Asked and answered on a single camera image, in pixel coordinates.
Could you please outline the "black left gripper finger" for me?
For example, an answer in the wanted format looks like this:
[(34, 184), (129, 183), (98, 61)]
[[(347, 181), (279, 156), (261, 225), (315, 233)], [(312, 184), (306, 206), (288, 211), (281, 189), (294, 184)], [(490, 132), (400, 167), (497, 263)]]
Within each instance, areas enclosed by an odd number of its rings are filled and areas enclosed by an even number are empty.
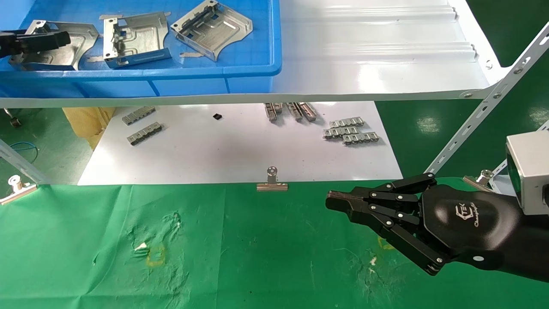
[(0, 32), (0, 58), (50, 51), (70, 43), (71, 38), (66, 31), (38, 34), (26, 34), (25, 31), (2, 31)]

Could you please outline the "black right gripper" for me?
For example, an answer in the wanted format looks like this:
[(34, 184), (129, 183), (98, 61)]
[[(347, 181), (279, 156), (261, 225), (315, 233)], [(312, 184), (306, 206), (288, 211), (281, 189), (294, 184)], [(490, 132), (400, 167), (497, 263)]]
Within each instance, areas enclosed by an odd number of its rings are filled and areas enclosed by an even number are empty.
[[(326, 207), (369, 227), (431, 276), (445, 266), (446, 256), (482, 270), (504, 270), (505, 244), (522, 217), (516, 198), (436, 184), (435, 174), (424, 173), (374, 188), (330, 191)], [(424, 228), (446, 256), (415, 236), (419, 218), (409, 213), (418, 209), (420, 194)]]

